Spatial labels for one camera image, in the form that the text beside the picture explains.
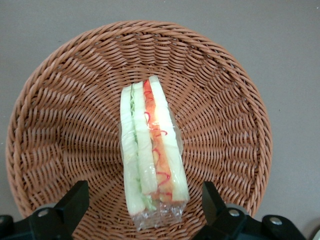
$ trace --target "black clamp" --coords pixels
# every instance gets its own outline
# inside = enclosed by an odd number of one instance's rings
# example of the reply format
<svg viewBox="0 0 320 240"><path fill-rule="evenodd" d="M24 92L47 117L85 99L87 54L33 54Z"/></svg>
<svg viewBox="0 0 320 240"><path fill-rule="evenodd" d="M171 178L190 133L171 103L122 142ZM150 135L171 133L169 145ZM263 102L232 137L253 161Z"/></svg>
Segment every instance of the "black clamp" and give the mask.
<svg viewBox="0 0 320 240"><path fill-rule="evenodd" d="M89 207L87 181L78 181L54 206L15 222L0 215L0 240L72 240L72 233Z"/></svg>
<svg viewBox="0 0 320 240"><path fill-rule="evenodd" d="M306 240L283 216L267 215L259 222L238 208L227 207L209 181L203 183L202 209L207 225L193 240Z"/></svg>

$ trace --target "wicker basket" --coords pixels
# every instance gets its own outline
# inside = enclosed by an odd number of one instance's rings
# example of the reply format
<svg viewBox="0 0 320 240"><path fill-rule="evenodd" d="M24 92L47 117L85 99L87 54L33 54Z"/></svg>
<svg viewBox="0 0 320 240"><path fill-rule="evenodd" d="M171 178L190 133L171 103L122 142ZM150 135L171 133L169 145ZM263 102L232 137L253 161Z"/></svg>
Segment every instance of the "wicker basket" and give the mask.
<svg viewBox="0 0 320 240"><path fill-rule="evenodd" d="M137 232L126 208L118 137L124 86L158 75L182 132L191 200L183 222ZM190 239L206 224L202 183L254 215L272 138L257 88L223 47L174 23L116 22L62 45L16 101L7 172L23 216L88 180L90 207L75 239Z"/></svg>

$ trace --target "bolt head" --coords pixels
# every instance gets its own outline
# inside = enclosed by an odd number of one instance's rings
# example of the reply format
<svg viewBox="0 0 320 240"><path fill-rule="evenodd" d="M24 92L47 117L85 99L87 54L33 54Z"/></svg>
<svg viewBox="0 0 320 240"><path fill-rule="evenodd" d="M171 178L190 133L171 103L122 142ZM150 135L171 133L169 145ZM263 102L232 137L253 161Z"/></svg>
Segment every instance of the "bolt head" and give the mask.
<svg viewBox="0 0 320 240"><path fill-rule="evenodd" d="M270 222L272 222L274 225L282 225L282 221L275 216L270 217Z"/></svg>
<svg viewBox="0 0 320 240"><path fill-rule="evenodd" d="M229 210L229 214L230 214L232 217L239 217L239 216L240 216L240 213L238 212L238 210L235 210L235 209Z"/></svg>
<svg viewBox="0 0 320 240"><path fill-rule="evenodd" d="M41 217L47 215L48 213L49 213L49 209L48 208L43 209L40 212L38 212L38 217L41 218Z"/></svg>

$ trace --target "woven basket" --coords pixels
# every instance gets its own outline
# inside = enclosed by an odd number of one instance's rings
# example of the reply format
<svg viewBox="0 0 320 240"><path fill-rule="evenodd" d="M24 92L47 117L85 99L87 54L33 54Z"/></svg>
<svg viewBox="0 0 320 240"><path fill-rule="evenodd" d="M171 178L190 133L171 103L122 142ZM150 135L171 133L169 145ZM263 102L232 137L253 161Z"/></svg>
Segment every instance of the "woven basket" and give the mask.
<svg viewBox="0 0 320 240"><path fill-rule="evenodd" d="M191 200L182 222L137 232L118 137L123 87L158 75L183 140ZM206 220L202 183L254 215L271 168L266 108L223 47L174 23L116 22L75 37L33 72L11 116L8 180L23 216L88 180L75 239L190 239Z"/></svg>

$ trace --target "gray background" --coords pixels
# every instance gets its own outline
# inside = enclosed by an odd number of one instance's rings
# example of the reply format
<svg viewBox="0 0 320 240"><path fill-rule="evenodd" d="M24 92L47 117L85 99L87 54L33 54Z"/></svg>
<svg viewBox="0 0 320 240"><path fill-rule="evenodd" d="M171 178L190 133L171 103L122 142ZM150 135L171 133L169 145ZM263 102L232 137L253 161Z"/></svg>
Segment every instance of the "gray background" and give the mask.
<svg viewBox="0 0 320 240"><path fill-rule="evenodd" d="M0 1L0 214L21 219L5 164L9 118L25 81L60 45L123 20L176 22L224 46L257 85L270 117L273 159L255 216L320 226L320 0Z"/></svg>

